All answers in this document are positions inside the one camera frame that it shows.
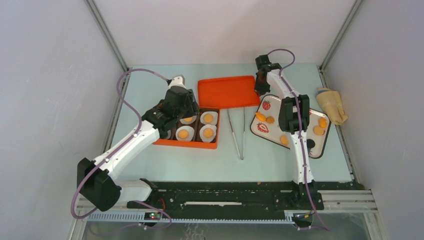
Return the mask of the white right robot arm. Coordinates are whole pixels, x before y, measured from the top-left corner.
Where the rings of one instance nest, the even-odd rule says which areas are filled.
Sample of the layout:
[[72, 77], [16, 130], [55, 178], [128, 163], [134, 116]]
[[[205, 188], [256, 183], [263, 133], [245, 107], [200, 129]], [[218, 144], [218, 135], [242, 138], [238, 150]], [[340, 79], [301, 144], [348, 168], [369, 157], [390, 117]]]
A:
[[271, 63], [267, 54], [255, 58], [257, 68], [254, 91], [262, 96], [273, 90], [280, 98], [278, 126], [289, 134], [289, 147], [295, 161], [293, 182], [307, 185], [314, 181], [307, 153], [307, 129], [310, 123], [310, 98], [298, 93], [283, 73], [283, 67]]

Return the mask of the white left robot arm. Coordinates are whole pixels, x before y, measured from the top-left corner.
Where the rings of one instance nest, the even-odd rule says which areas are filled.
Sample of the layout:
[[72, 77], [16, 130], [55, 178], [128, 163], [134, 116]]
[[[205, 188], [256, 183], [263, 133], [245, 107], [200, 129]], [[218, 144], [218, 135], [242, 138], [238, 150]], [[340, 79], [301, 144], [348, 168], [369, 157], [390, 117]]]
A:
[[139, 117], [139, 123], [120, 142], [94, 160], [83, 158], [77, 165], [77, 192], [96, 210], [105, 212], [118, 202], [139, 201], [153, 208], [158, 194], [144, 180], [118, 182], [125, 167], [146, 147], [168, 136], [183, 118], [200, 111], [192, 89], [171, 86], [164, 99]]

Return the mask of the orange box lid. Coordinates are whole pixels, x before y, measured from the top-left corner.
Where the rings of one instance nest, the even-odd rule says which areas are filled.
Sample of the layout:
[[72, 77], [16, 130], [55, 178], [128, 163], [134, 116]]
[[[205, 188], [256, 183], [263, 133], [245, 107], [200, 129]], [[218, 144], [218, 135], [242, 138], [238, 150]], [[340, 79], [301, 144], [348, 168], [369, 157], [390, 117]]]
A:
[[258, 106], [255, 78], [251, 75], [202, 79], [197, 83], [198, 102], [202, 108], [231, 109]]

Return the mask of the orange cookie box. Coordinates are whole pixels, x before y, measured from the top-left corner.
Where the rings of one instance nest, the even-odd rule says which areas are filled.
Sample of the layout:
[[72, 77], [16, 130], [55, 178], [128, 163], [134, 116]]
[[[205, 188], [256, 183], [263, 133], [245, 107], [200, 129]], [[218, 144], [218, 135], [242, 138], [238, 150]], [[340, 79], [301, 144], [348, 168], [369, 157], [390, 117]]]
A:
[[[200, 129], [204, 126], [200, 122], [201, 114], [207, 111], [214, 111], [218, 112], [218, 122], [217, 122], [217, 134], [214, 142], [211, 143], [205, 143], [201, 142], [200, 140]], [[218, 147], [218, 130], [219, 130], [219, 124], [220, 124], [220, 110], [216, 108], [201, 108], [199, 114], [197, 115], [197, 119], [194, 123], [186, 125], [181, 124], [180, 120], [176, 124], [176, 126], [168, 132], [168, 136], [164, 139], [159, 139], [156, 142], [154, 142], [155, 145], [161, 145], [161, 146], [172, 146], [172, 147], [186, 147], [186, 148], [199, 148], [199, 149], [216, 149]], [[190, 126], [194, 128], [194, 138], [192, 141], [178, 141], [176, 139], [176, 130], [182, 126]]]

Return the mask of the clear plastic tongs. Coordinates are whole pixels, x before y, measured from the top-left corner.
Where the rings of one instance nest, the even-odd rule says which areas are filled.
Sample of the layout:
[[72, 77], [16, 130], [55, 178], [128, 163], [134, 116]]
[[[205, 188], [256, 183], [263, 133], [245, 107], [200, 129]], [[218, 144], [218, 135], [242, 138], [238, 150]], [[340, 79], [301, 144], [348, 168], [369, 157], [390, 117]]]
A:
[[241, 147], [239, 147], [239, 144], [238, 144], [238, 141], [237, 141], [237, 138], [236, 138], [236, 133], [235, 133], [234, 128], [233, 128], [229, 108], [226, 109], [226, 114], [227, 114], [227, 119], [228, 119], [229, 127], [230, 127], [230, 130], [231, 130], [232, 140], [233, 140], [234, 146], [236, 148], [237, 155], [238, 155], [239, 159], [241, 161], [243, 161], [245, 159], [245, 147], [246, 147], [246, 108], [245, 107], [242, 108], [242, 116], [243, 116], [242, 120], [243, 120], [243, 122], [242, 122]]

